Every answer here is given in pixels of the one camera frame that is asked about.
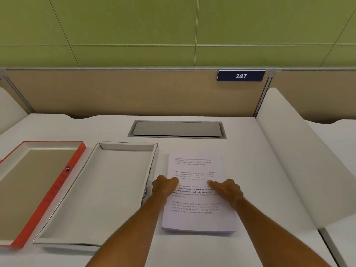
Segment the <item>person's right hand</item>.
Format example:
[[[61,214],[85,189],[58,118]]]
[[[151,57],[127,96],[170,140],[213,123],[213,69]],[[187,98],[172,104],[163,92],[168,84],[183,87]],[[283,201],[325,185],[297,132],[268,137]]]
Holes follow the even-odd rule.
[[[227,179],[222,183],[208,180],[209,187],[213,189],[216,194],[223,198],[236,211],[238,202],[244,199],[244,194],[238,184],[233,179]]]

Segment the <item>beige desk partition panel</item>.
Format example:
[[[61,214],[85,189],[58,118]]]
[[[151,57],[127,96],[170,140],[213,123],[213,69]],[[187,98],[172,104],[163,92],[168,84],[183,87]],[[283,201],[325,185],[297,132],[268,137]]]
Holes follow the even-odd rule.
[[[0,87],[26,113],[252,117],[271,69],[228,69],[252,81],[218,81],[217,69],[1,69]]]
[[[277,70],[269,88],[276,88],[305,120],[356,120],[356,68]]]

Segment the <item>orange cardboard box lid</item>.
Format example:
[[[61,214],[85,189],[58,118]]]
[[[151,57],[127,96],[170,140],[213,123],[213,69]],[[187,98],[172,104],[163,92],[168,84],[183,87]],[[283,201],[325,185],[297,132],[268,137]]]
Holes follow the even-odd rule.
[[[0,248],[25,246],[86,148],[82,141],[23,141],[0,160]]]

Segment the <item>person's left hand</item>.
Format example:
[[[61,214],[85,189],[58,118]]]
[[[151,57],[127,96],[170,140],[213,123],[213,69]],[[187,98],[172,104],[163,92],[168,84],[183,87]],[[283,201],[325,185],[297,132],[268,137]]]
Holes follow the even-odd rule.
[[[152,183],[152,194],[158,195],[163,199],[167,199],[173,192],[165,192],[165,179],[164,175],[159,175]]]

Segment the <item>person's right forearm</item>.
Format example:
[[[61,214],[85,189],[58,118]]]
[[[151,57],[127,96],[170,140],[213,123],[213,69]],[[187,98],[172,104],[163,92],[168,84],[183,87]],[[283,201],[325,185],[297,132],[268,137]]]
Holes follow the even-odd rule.
[[[293,234],[244,197],[231,204],[240,217],[263,267],[331,267]]]

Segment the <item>stack of printed paper sheets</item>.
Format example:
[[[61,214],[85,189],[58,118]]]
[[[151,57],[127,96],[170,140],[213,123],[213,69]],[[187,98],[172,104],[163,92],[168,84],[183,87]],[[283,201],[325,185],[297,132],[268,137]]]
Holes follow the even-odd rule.
[[[217,152],[170,152],[167,177],[176,177],[179,182],[164,206],[163,230],[203,234],[236,231],[237,213],[207,182],[225,180]]]

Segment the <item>person's left forearm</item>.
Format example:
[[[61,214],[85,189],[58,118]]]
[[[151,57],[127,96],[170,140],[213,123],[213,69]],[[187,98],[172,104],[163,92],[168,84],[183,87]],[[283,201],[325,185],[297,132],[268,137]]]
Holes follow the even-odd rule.
[[[144,267],[163,206],[172,190],[154,191],[141,208],[117,229],[85,267]]]

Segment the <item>blue number sign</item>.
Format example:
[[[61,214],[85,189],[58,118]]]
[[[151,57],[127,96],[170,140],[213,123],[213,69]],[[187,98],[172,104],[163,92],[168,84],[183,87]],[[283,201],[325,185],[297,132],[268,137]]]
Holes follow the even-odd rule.
[[[219,70],[217,81],[261,82],[265,72],[265,70]]]

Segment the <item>white curved side divider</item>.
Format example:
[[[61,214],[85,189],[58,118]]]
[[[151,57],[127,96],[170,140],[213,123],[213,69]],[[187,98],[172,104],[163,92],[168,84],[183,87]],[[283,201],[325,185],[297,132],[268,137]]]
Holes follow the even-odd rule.
[[[256,120],[318,229],[356,214],[356,177],[276,88]]]
[[[26,118],[28,114],[0,87],[0,135]]]

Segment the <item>white cardboard box base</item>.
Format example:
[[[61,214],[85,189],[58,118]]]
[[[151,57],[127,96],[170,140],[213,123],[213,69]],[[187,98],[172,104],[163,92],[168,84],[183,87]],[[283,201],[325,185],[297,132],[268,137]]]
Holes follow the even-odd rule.
[[[158,143],[98,142],[33,245],[97,251],[142,206],[158,150]]]

